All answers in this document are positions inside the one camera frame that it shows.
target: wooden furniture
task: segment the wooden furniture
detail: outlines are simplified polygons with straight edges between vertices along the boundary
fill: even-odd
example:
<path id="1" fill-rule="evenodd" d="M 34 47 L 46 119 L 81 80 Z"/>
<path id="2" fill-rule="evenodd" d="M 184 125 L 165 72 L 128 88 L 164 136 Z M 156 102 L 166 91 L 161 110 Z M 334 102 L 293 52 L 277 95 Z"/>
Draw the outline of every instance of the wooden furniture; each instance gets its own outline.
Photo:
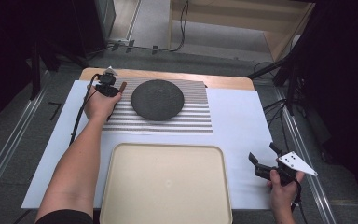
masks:
<path id="1" fill-rule="evenodd" d="M 103 68 L 86 68 L 83 70 L 80 80 L 91 80 L 95 74 L 102 74 Z M 169 73 L 169 72 L 154 72 L 141 71 L 130 69 L 115 69 L 115 72 L 121 77 L 152 77 L 160 79 L 185 79 L 192 81 L 203 81 L 209 88 L 217 89 L 234 89 L 254 91 L 255 87 L 251 79 L 247 77 L 218 77 L 208 75 L 195 75 L 189 73 Z"/>
<path id="2" fill-rule="evenodd" d="M 172 20 L 180 20 L 185 2 L 171 0 L 168 46 Z M 313 5 L 288 0 L 190 0 L 186 20 L 264 31 L 272 59 L 278 61 L 301 33 Z"/>

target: gray floor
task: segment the gray floor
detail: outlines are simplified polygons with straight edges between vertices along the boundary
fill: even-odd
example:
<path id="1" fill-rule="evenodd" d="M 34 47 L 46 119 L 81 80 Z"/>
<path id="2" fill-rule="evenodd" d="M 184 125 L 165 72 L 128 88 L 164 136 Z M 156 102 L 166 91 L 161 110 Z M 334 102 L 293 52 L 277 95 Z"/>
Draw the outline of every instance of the gray floor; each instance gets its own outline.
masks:
<path id="1" fill-rule="evenodd" d="M 145 5 L 147 2 L 151 3 L 153 1 L 143 0 L 144 7 L 147 6 Z M 137 21 L 155 24 L 150 22 L 153 21 L 152 19 L 142 19 L 141 16 L 139 15 Z M 143 27 L 143 25 L 139 22 L 135 24 L 132 34 L 132 37 L 136 37 L 133 38 L 136 40 L 135 45 L 148 46 L 157 44 L 162 46 L 162 42 L 166 43 L 165 39 L 162 38 L 163 35 L 159 35 L 159 38 L 154 38 L 152 34 L 145 35 L 146 32 L 137 29 L 136 26 Z M 265 41 L 263 38 L 259 38 L 257 33 L 254 35 L 253 42 L 251 41 L 247 44 L 238 41 L 235 38 L 235 35 L 238 33 L 233 31 L 234 35 L 231 37 L 216 35 L 217 39 L 209 38 L 208 41 L 205 41 L 205 44 L 201 45 L 197 42 L 197 37 L 193 35 L 195 32 L 190 32 L 192 29 L 196 28 L 191 28 L 191 25 L 189 25 L 187 29 L 189 36 L 187 40 L 189 42 L 186 42 L 185 47 L 179 52 L 160 52 L 157 55 L 152 55 L 149 50 L 134 49 L 132 53 L 125 53 L 125 49 L 119 49 L 102 52 L 90 61 L 89 64 L 92 67 L 107 67 L 112 65 L 114 68 L 244 77 L 254 72 L 257 63 L 270 62 L 270 56 L 266 55 Z M 206 29 L 206 34 L 212 35 L 213 32 L 218 32 L 223 28 L 205 27 L 204 29 Z M 158 39 L 160 41 L 158 43 L 150 42 Z M 238 43 L 245 43 L 243 44 L 244 50 L 241 50 L 241 52 L 233 50 L 235 48 L 232 46 L 236 47 Z M 262 63 L 257 66 L 256 70 L 267 65 L 268 63 Z M 53 120 L 50 120 L 56 106 L 50 105 L 49 102 L 63 103 L 65 101 L 73 81 L 79 78 L 81 69 L 69 63 L 62 65 L 58 73 L 50 73 L 51 80 L 47 85 L 46 95 L 0 178 L 0 223 L 14 223 L 25 212 L 21 209 L 22 200 L 59 116 L 57 115 Z M 277 100 L 275 88 L 271 85 L 271 78 L 271 74 L 265 74 L 254 81 L 255 89 L 260 95 L 262 105 L 269 105 Z M 21 117 L 21 113 L 27 105 L 30 95 L 31 87 L 28 86 L 0 114 L 0 151 Z M 329 165 L 321 160 L 319 145 L 307 120 L 298 112 L 300 109 L 295 109 L 296 122 L 307 146 L 314 168 L 319 173 L 320 181 L 324 187 L 328 202 L 332 206 L 337 223 L 358 223 L 358 186 L 353 175 L 340 165 Z M 267 114 L 266 119 L 271 118 L 273 113 Z M 279 119 L 274 120 L 270 131 L 274 142 L 279 147 L 285 148 L 282 125 Z M 294 150 L 295 146 L 287 127 L 285 127 L 285 133 L 289 148 Z M 307 180 L 303 183 L 302 199 L 308 222 L 323 223 Z M 233 216 L 233 223 L 273 223 L 270 211 L 233 211 Z M 32 211 L 20 223 L 33 223 L 34 217 L 35 211 Z M 295 217 L 297 223 L 303 223 L 299 209 L 295 211 Z"/>

